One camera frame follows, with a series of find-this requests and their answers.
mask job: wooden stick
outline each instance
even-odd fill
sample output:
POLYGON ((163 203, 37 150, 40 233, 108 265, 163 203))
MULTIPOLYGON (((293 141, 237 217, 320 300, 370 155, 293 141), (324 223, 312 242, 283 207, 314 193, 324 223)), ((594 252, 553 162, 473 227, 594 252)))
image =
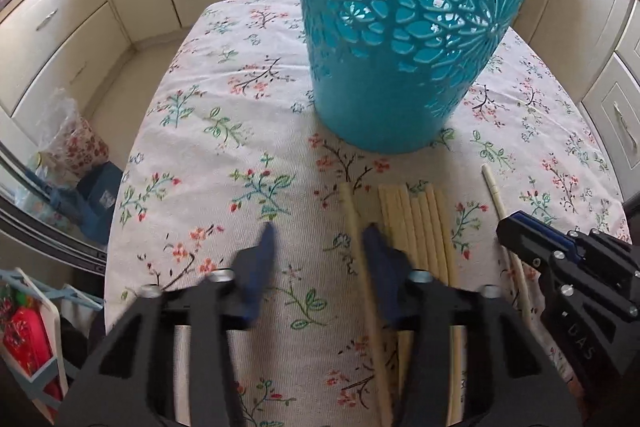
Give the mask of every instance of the wooden stick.
MULTIPOLYGON (((460 287, 460 274, 456 263, 456 250, 451 241, 451 225, 449 219, 449 202, 444 193, 435 189, 436 204, 440 225, 442 227, 442 237, 444 240, 444 250, 447 255, 447 273, 449 275, 449 286, 460 287)), ((454 425, 462 421, 462 358, 463 342, 462 328, 453 326, 451 328, 451 368, 449 375, 449 410, 447 411, 447 425, 454 425)))
POLYGON ((411 198, 411 215, 414 219, 415 242, 418 252, 418 263, 415 267, 418 270, 428 270, 429 258, 427 257, 427 241, 424 238, 422 212, 420 211, 420 201, 418 201, 418 198, 411 198))
POLYGON ((406 229, 407 238, 407 254, 409 255, 409 261, 411 261, 414 268, 418 267, 418 244, 415 237, 414 217, 411 215, 411 201, 409 200, 409 191, 406 185, 400 185, 398 187, 398 196, 402 205, 402 215, 404 220, 404 226, 406 229))
POLYGON ((438 206, 438 216, 440 218, 440 227, 442 230, 442 240, 444 243, 444 253, 447 261, 447 274, 449 275, 449 286, 455 288, 460 287, 460 279, 458 276, 458 264, 456 263, 456 249, 453 248, 451 241, 451 221, 447 212, 449 203, 439 188, 434 190, 436 205, 438 206))
POLYGON ((393 423, 393 412, 391 407, 391 392, 386 374, 382 329, 380 328, 380 323, 378 321, 376 300, 369 280, 367 259, 362 248, 362 230, 353 204, 351 186, 346 183, 341 183, 339 190, 344 213, 346 214, 347 230, 351 236, 351 255, 353 255, 356 263, 358 263, 358 283, 363 297, 365 325, 369 335, 369 346, 371 346, 373 368, 376 372, 375 380, 378 391, 380 425, 382 427, 391 427, 391 424, 393 423))
POLYGON ((386 201, 386 186, 378 186, 378 196, 380 197, 380 209, 382 209, 382 221, 384 222, 384 230, 386 237, 391 238, 391 222, 389 221, 388 203, 386 201))
MULTIPOLYGON (((482 164, 482 175, 486 182, 489 192, 491 192, 492 200, 494 200, 495 211, 498 214, 498 219, 504 219, 507 217, 507 211, 504 209, 502 198, 500 197, 500 189, 495 182, 494 173, 489 165, 482 164)), ((518 304, 520 305, 520 311, 522 312, 522 318, 524 319, 527 328, 532 327, 531 317, 531 300, 529 298, 529 287, 527 286, 527 279, 524 275, 524 268, 522 267, 522 261, 514 254, 509 252, 509 258, 511 260, 511 267, 516 274, 516 286, 518 290, 518 304)))
POLYGON ((437 279, 440 272, 438 271, 438 256, 436 254, 436 243, 433 238, 433 225, 431 224, 431 212, 429 211, 429 202, 424 192, 418 194, 418 203, 420 204, 420 212, 422 213, 422 226, 424 228, 424 241, 427 247, 427 270, 437 279))
POLYGON ((440 216, 438 215, 438 206, 436 204, 436 196, 433 192, 433 185, 428 184, 426 187, 427 202, 429 203, 429 212, 431 214, 431 225, 433 227, 433 239, 436 244, 436 256, 438 259, 438 272, 440 281, 449 284, 449 273, 447 271, 447 255, 444 253, 444 241, 442 239, 442 227, 440 225, 440 216))
MULTIPOLYGON (((386 201, 388 203, 387 213, 389 215, 389 221, 391 222, 392 246, 396 248, 396 250, 403 251, 407 255, 409 263, 415 266, 417 255, 415 248, 411 248, 412 243, 415 245, 415 233, 413 241, 411 241, 409 231, 407 230, 409 224, 406 222, 401 191, 399 187, 395 185, 386 186, 385 190, 386 201)), ((411 219, 410 222, 413 228, 413 219, 411 219)), ((398 331, 398 388, 400 393, 402 393, 402 387, 404 386, 404 380, 406 379, 409 368, 413 342, 414 335, 411 331, 398 331)))

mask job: floor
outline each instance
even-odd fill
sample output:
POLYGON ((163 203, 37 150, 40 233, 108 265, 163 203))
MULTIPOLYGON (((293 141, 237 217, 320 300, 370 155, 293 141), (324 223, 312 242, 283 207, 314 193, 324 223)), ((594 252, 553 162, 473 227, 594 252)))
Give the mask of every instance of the floor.
POLYGON ((94 131, 109 146, 110 160, 123 170, 146 110, 181 42, 157 44, 136 53, 90 118, 94 131))

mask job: cabinet handle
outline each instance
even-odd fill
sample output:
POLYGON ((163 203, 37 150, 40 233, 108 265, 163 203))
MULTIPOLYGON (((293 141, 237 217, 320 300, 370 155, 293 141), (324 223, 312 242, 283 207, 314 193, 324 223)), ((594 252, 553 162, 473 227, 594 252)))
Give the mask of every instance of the cabinet handle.
POLYGON ((73 77, 73 79, 71 80, 71 82, 69 82, 69 86, 70 86, 71 84, 73 84, 73 83, 78 79, 78 76, 80 76, 80 75, 82 74, 82 72, 84 71, 84 69, 85 69, 85 68, 86 68, 86 62, 82 65, 82 68, 80 68, 80 69, 78 70, 78 73, 76 73, 76 76, 74 76, 74 77, 73 77))
POLYGON ((618 117, 618 120, 620 120, 620 123, 622 124, 623 129, 626 131, 626 134, 631 139, 631 142, 634 145, 634 151, 637 151, 638 140, 636 140, 636 138, 631 134, 631 131, 629 131, 629 126, 626 123, 625 117, 622 115, 622 111, 620 111, 620 108, 618 107, 618 102, 613 103, 613 110, 616 112, 616 116, 618 117))
POLYGON ((44 28, 44 26, 46 26, 47 24, 49 24, 50 20, 53 19, 53 16, 58 13, 58 8, 56 8, 55 10, 53 10, 53 12, 51 12, 49 15, 47 15, 46 17, 44 17, 44 20, 38 24, 36 26, 36 31, 39 32, 41 29, 44 28))

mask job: floral tablecloth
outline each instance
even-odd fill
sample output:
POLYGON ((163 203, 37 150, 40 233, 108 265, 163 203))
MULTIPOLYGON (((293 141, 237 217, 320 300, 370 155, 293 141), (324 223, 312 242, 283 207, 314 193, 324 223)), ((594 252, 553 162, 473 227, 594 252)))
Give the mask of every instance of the floral tablecloth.
MULTIPOLYGON (((107 324, 140 285, 193 285, 273 221, 273 286, 257 327, 232 335, 247 425, 373 425, 375 374, 337 184, 358 194, 378 184, 417 192, 436 183, 450 200, 463 287, 497 284, 515 299, 485 162, 508 212, 629 240, 606 157, 512 30, 430 147, 381 156, 342 142, 316 117, 300 0, 214 4, 180 47, 130 154, 108 248, 107 324)), ((569 379, 538 322, 543 299, 528 275, 538 339, 569 379)), ((182 381, 185 349, 181 337, 182 381)), ((394 365, 395 348, 386 349, 394 365)), ((188 422, 183 397, 177 405, 188 422)))

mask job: kitchen drawer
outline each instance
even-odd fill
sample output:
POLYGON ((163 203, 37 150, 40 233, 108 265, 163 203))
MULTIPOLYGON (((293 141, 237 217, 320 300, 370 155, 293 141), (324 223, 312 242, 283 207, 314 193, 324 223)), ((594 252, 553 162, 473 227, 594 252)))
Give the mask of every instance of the kitchen drawer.
POLYGON ((0 23, 0 105, 14 113, 60 45, 106 0, 24 0, 0 23))
MULTIPOLYGON (((23 164, 26 164, 37 152, 35 144, 11 121, 2 108, 0 108, 0 141, 23 164)), ((9 192, 22 187, 3 167, 0 167, 0 185, 9 192)))
POLYGON ((616 54, 583 103, 609 153, 626 200, 640 191, 640 86, 616 54))
POLYGON ((56 89, 63 87, 82 110, 105 79, 129 41, 109 4, 91 15, 42 68, 15 109, 13 120, 38 142, 38 120, 56 89))
POLYGON ((636 0, 625 32, 616 48, 618 55, 640 80, 640 0, 636 0))

